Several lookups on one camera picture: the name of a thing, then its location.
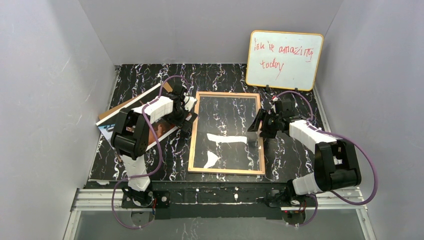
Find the printed photo with white border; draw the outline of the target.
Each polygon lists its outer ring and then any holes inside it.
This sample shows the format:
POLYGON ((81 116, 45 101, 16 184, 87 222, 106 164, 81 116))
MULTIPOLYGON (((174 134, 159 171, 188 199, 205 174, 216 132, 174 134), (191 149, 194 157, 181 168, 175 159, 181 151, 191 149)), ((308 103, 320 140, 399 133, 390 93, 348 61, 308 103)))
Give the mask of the printed photo with white border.
POLYGON ((147 118, 127 120, 121 116, 115 126, 98 127, 118 154, 133 158, 143 155, 177 128, 187 130, 191 126, 175 126, 162 120, 151 124, 147 118))

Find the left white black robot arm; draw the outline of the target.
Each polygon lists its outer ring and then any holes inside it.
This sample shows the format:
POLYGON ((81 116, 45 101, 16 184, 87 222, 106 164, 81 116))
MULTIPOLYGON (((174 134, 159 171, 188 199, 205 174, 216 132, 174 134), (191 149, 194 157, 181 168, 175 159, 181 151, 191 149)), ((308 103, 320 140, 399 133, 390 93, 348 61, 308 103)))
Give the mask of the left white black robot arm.
POLYGON ((161 85, 158 92, 153 93, 152 99, 143 100, 140 106, 125 106, 116 114, 109 142, 126 171, 127 187, 122 191, 127 201, 142 208, 153 204, 155 194, 149 189, 150 176, 162 164, 148 171, 145 154, 150 145, 161 146, 154 124, 164 121, 172 128, 190 130, 198 116, 194 113, 197 101, 181 83, 177 83, 171 90, 161 85))

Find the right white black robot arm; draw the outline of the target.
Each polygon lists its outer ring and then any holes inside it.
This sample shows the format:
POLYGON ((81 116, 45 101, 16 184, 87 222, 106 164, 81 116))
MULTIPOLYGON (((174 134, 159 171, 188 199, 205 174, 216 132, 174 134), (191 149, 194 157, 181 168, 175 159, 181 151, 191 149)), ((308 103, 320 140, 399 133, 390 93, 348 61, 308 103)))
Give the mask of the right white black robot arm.
POLYGON ((247 129, 259 137, 274 139, 277 132, 301 142, 314 154, 314 170, 291 179, 283 190, 271 190, 264 202, 269 207, 306 202, 313 194, 358 186, 362 181, 357 153, 352 142, 312 129, 306 118, 295 113, 293 100, 275 98, 270 110, 260 108, 247 129))

